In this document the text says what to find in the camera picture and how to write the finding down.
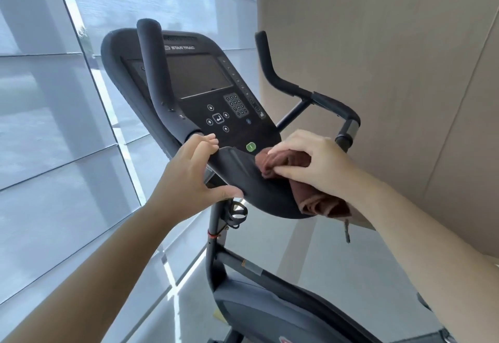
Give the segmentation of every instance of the person's right arm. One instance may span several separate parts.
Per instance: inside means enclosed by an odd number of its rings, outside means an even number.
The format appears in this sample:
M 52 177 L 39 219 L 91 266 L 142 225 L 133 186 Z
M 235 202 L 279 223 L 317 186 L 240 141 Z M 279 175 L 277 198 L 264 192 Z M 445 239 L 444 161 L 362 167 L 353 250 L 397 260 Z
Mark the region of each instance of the person's right arm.
M 276 172 L 359 210 L 459 343 L 498 341 L 495 265 L 389 185 L 360 170 L 330 138 L 296 131 L 271 152 L 288 149 L 308 152 L 310 166 L 278 167 Z

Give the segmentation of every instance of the floor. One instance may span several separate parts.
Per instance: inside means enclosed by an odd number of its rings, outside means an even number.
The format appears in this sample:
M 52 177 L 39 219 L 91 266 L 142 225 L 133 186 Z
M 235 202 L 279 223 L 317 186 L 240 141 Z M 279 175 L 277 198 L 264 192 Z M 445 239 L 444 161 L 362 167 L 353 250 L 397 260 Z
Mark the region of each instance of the floor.
M 379 235 L 326 218 L 294 221 L 266 215 L 248 205 L 248 219 L 229 232 L 226 246 L 291 283 L 340 307 L 383 342 L 438 330 L 433 313 Z M 228 326 L 214 317 L 215 302 L 200 257 L 175 291 L 170 291 L 130 337 L 132 343 L 199 343 L 223 339 Z

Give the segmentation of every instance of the towel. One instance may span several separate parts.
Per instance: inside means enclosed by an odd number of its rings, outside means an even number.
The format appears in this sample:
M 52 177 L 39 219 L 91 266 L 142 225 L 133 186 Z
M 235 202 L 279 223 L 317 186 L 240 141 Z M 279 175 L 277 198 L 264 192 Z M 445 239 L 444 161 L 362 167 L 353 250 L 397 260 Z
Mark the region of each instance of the towel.
M 255 157 L 255 163 L 265 179 L 281 177 L 274 171 L 276 166 L 300 166 L 308 167 L 311 157 L 304 151 L 286 150 L 268 154 L 271 147 L 263 149 Z M 300 212 L 310 216 L 317 214 L 330 218 L 340 218 L 351 216 L 350 208 L 345 200 L 319 191 L 315 187 L 290 180 L 291 191 Z M 349 243 L 348 219 L 344 220 L 345 236 Z

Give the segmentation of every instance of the console screen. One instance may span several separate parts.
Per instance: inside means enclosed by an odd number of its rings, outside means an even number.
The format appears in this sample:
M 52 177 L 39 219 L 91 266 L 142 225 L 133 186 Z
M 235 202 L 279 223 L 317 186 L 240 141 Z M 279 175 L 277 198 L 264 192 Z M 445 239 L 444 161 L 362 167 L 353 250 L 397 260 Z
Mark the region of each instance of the console screen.
M 173 55 L 167 60 L 173 93 L 178 99 L 232 85 L 216 58 L 209 54 Z

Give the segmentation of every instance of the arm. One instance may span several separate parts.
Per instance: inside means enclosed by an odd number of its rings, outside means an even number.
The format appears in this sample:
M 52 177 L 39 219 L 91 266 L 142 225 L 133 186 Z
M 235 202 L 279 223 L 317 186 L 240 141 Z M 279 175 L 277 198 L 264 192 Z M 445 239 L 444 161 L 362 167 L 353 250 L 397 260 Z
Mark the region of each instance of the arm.
M 271 152 L 306 151 L 309 167 L 280 175 L 342 197 L 376 228 L 416 289 L 459 343 L 499 336 L 499 270 L 387 184 L 356 167 L 329 138 L 297 131 Z
M 192 136 L 168 163 L 146 205 L 33 310 L 5 343 L 100 342 L 168 232 L 216 201 L 242 197 L 235 187 L 208 189 L 203 184 L 217 144 L 214 135 Z

